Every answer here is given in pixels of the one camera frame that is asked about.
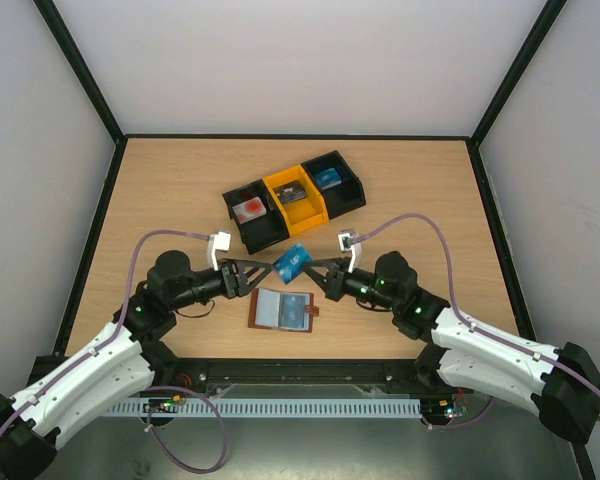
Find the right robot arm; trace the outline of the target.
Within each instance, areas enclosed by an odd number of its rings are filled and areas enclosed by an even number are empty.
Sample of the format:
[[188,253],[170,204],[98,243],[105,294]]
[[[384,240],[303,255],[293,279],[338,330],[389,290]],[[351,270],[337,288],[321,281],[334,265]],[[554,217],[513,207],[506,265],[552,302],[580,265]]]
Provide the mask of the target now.
[[386,310],[401,334],[425,342],[416,367],[423,389],[472,389],[532,413],[566,441],[589,441],[600,421],[600,371],[583,347],[537,343],[455,310],[418,285],[397,251],[379,257],[371,272],[350,268],[346,258],[310,261],[302,270],[327,299],[351,296]]

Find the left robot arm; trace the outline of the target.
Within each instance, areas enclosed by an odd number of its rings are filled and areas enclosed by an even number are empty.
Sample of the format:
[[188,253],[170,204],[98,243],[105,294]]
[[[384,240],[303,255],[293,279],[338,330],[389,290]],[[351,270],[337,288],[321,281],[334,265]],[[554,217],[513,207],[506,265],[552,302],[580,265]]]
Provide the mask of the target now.
[[161,254],[113,319],[73,356],[29,387],[0,394],[0,479],[34,479],[82,428],[112,405],[169,384],[179,359],[163,342],[176,313],[222,296],[249,295],[268,263],[221,259],[195,271],[177,250]]

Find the brown leather card holder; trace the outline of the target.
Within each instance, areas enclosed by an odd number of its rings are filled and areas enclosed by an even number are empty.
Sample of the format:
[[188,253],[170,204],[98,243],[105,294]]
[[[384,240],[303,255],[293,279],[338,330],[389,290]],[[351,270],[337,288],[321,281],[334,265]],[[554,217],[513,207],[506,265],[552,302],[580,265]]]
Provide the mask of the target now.
[[252,329],[311,333],[320,314],[314,295],[257,288],[250,299],[247,326]]

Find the blue up card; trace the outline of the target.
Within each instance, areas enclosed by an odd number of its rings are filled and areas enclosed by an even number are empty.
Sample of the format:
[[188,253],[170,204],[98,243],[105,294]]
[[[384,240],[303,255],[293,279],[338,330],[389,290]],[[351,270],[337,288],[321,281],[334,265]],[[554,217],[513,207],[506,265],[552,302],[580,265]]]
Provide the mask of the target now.
[[302,272],[303,265],[311,262],[308,250],[300,243],[287,250],[273,263],[273,268],[284,284],[295,280]]

